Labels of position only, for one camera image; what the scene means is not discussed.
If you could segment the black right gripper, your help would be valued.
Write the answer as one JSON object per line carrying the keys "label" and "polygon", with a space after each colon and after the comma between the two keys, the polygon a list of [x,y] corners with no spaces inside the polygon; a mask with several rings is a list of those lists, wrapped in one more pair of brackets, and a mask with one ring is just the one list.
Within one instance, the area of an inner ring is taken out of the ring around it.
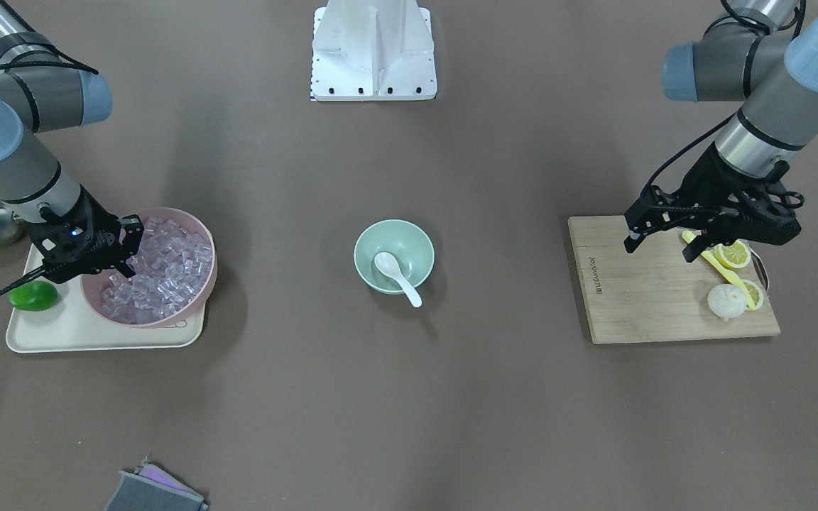
{"label": "black right gripper", "polygon": [[126,280],[136,275],[131,256],[139,252],[145,230],[140,216],[114,216],[85,190],[64,216],[42,211],[45,222],[29,224],[28,232],[43,257],[43,278],[67,282],[108,269]]}

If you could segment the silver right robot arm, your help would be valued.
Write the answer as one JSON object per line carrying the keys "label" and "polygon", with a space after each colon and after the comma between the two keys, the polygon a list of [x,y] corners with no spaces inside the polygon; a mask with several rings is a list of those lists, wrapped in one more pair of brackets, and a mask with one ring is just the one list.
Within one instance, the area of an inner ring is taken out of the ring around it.
{"label": "silver right robot arm", "polygon": [[128,261],[143,236],[140,218],[107,212],[38,138],[110,114],[103,75],[0,1],[0,246],[26,230],[51,282],[134,273]]}

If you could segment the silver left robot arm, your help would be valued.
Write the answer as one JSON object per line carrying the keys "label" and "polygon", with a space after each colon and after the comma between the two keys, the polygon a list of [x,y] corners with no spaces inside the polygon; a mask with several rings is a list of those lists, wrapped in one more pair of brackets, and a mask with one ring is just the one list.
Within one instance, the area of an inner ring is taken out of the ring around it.
{"label": "silver left robot arm", "polygon": [[713,143],[672,193],[647,181],[624,219],[632,253],[647,236],[694,229],[682,255],[716,245],[781,246],[799,235],[804,197],[785,188],[791,160],[818,135],[818,19],[804,1],[723,2],[698,41],[672,48],[662,66],[675,101],[740,101],[709,131]]}

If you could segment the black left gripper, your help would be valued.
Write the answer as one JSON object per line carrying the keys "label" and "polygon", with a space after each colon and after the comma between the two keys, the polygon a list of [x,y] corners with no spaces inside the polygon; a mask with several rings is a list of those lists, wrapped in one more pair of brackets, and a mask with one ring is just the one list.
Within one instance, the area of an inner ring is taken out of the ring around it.
{"label": "black left gripper", "polygon": [[623,247],[627,253],[634,253],[647,236],[678,226],[692,226],[699,218],[713,219],[713,223],[687,243],[686,262],[694,262],[702,252],[716,245],[729,246],[729,235],[740,216],[732,194],[748,183],[781,182],[789,169],[788,162],[779,160],[764,177],[748,177],[731,167],[715,145],[709,145],[673,195],[666,194],[661,187],[645,187],[640,191],[624,214],[628,236]]}

